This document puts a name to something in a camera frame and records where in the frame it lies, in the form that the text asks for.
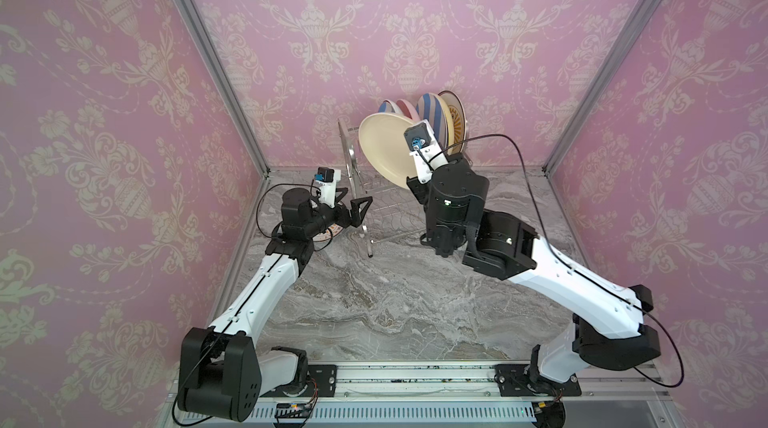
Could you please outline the yellow bear plate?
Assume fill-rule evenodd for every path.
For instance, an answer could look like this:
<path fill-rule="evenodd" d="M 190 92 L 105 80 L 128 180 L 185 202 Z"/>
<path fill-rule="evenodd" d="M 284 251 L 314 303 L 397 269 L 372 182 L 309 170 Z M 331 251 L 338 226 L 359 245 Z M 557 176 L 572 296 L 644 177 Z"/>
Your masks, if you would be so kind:
<path fill-rule="evenodd" d="M 438 143 L 445 150 L 455 142 L 455 130 L 453 127 L 453 117 L 448 104 L 439 95 L 435 95 L 435 100 L 438 103 L 441 114 L 441 122 L 439 124 L 441 138 Z"/>

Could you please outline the cream plate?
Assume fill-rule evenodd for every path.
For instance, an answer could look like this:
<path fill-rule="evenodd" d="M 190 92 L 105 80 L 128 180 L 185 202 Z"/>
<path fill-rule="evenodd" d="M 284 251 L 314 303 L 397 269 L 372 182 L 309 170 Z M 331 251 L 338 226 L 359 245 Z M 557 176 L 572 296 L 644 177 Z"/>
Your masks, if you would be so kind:
<path fill-rule="evenodd" d="M 413 126 L 409 119 L 376 113 L 365 118 L 359 127 L 359 144 L 369 164 L 386 180 L 407 189 L 407 179 L 417 176 L 413 158 L 404 137 Z"/>

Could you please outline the sunburst plate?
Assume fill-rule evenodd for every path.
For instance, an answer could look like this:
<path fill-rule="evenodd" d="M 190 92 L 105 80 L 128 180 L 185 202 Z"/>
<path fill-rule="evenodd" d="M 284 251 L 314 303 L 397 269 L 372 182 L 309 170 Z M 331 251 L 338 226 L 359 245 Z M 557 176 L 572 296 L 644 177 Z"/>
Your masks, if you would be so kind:
<path fill-rule="evenodd" d="M 338 236 L 344 229 L 350 227 L 349 208 L 343 202 L 339 205 L 335 205 L 332 215 L 332 220 L 322 232 L 322 235 L 326 240 Z"/>
<path fill-rule="evenodd" d="M 445 103 L 451 115 L 449 133 L 453 138 L 451 144 L 446 146 L 447 154 L 461 153 L 464 150 L 463 141 L 467 135 L 464 107 L 459 97 L 449 90 L 440 92 L 438 96 Z"/>

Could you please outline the blue striped plate front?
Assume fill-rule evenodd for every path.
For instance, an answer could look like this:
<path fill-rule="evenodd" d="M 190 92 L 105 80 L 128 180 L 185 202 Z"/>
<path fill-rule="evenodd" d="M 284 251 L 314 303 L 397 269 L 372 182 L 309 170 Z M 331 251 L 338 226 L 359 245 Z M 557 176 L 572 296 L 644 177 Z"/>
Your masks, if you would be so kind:
<path fill-rule="evenodd" d="M 422 120 L 429 122 L 438 144 L 445 148 L 448 141 L 448 126 L 438 96 L 432 93 L 423 94 L 417 101 L 416 111 Z"/>

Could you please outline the scale pattern plate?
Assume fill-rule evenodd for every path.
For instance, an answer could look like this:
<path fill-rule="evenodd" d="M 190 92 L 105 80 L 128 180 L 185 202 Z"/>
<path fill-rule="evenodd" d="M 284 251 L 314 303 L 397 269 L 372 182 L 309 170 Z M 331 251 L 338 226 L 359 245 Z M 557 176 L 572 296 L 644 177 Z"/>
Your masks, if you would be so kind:
<path fill-rule="evenodd" d="M 397 106 L 395 102 L 392 102 L 391 100 L 385 99 L 382 101 L 381 105 L 378 108 L 379 113 L 388 113 L 388 114 L 395 114 L 398 116 L 402 116 L 403 112 L 401 109 Z"/>

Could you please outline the pink plate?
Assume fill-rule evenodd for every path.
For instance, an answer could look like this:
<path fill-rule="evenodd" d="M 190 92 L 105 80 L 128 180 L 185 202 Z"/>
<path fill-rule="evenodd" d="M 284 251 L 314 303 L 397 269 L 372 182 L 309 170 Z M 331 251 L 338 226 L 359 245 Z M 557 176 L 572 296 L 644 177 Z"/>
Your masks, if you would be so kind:
<path fill-rule="evenodd" d="M 409 101 L 404 99 L 398 99 L 396 101 L 396 106 L 404 116 L 409 118 L 414 123 L 419 123 L 422 121 L 421 116 L 418 114 L 415 107 Z"/>

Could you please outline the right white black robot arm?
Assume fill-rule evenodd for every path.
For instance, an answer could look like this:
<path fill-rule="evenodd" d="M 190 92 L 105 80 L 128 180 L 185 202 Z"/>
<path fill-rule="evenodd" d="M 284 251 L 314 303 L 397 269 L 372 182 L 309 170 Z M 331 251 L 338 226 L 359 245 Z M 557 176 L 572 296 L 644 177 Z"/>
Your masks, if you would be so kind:
<path fill-rule="evenodd" d="M 407 186 L 423 206 L 423 245 L 436 255 L 464 252 L 474 272 L 532 289 L 570 310 L 565 330 L 532 350 L 524 379 L 538 394 L 560 394 L 581 370 L 626 371 L 658 358 L 658 332 L 645 322 L 652 294 L 625 288 L 586 270 L 553 248 L 519 218 L 485 206 L 489 181 L 462 156 L 412 156 L 416 175 Z"/>

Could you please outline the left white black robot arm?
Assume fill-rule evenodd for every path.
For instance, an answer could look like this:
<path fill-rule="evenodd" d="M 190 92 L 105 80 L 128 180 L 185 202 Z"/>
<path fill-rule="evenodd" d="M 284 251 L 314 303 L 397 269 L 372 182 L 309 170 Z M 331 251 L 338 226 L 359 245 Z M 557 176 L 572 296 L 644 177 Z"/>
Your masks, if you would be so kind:
<path fill-rule="evenodd" d="M 343 189 L 303 185 L 283 194 L 281 220 L 255 275 L 208 327 L 190 329 L 182 341 L 175 411 L 243 422 L 275 389 L 316 397 L 304 350 L 277 346 L 258 354 L 256 348 L 272 312 L 315 253 L 316 237 L 334 225 L 363 224 L 372 198 L 345 204 L 345 195 Z"/>

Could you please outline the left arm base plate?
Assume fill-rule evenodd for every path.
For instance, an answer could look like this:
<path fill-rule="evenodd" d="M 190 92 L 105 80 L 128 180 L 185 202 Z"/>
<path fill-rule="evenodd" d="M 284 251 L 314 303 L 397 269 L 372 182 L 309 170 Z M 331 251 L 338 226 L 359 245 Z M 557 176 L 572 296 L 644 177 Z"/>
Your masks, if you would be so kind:
<path fill-rule="evenodd" d="M 310 364 L 304 378 L 304 384 L 284 385 L 276 389 L 278 395 L 286 397 L 319 397 L 332 398 L 336 391 L 338 366 L 335 364 Z"/>

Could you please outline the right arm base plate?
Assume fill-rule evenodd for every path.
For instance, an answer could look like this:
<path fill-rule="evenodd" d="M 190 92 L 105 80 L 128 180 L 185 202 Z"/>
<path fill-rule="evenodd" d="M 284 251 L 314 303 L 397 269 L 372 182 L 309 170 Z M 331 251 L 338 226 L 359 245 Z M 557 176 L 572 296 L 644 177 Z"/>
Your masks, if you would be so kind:
<path fill-rule="evenodd" d="M 578 379 L 572 375 L 565 383 L 554 383 L 546 379 L 531 381 L 528 366 L 525 364 L 497 364 L 494 369 L 494 382 L 501 397 L 579 397 L 582 390 Z"/>

